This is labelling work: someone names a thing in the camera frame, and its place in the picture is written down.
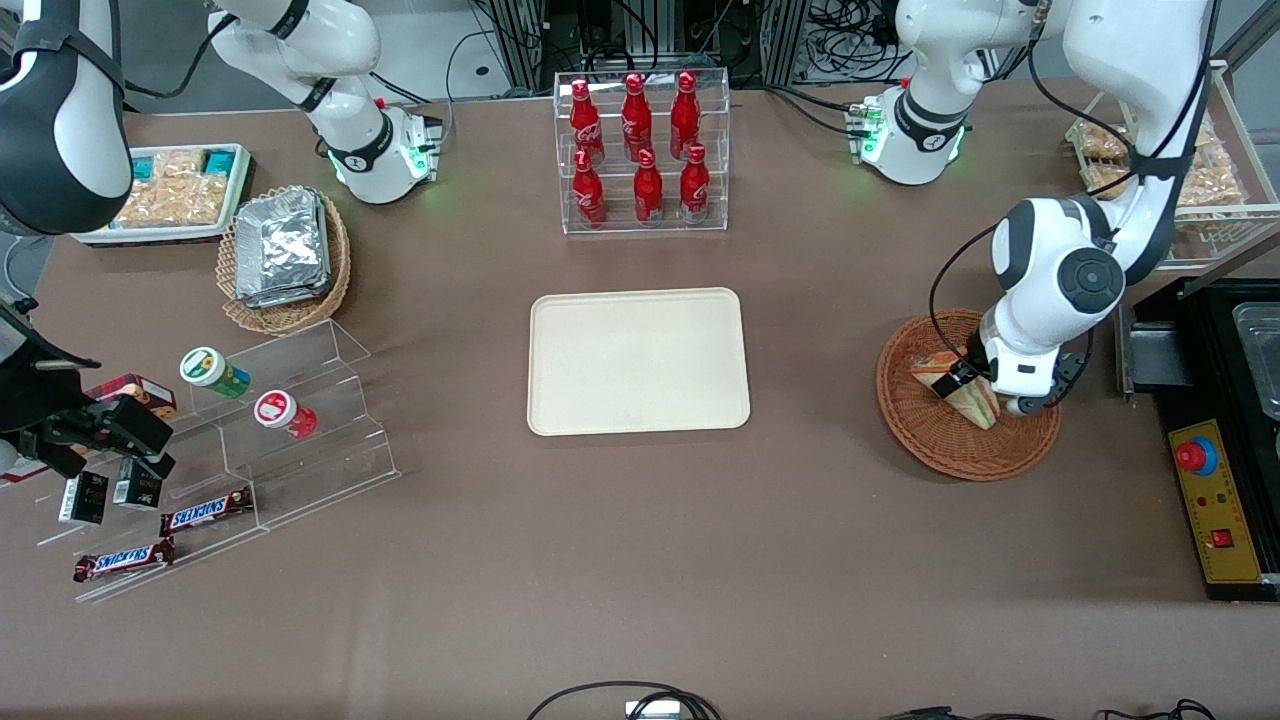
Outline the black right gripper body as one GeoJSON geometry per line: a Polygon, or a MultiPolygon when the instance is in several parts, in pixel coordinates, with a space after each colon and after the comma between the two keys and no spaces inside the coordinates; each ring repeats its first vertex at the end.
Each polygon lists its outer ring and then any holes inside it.
{"type": "Polygon", "coordinates": [[[1,434],[3,469],[18,459],[40,461],[40,429],[60,418],[83,413],[81,372],[100,369],[96,359],[81,357],[47,341],[32,325],[33,300],[3,301],[1,434]]]}

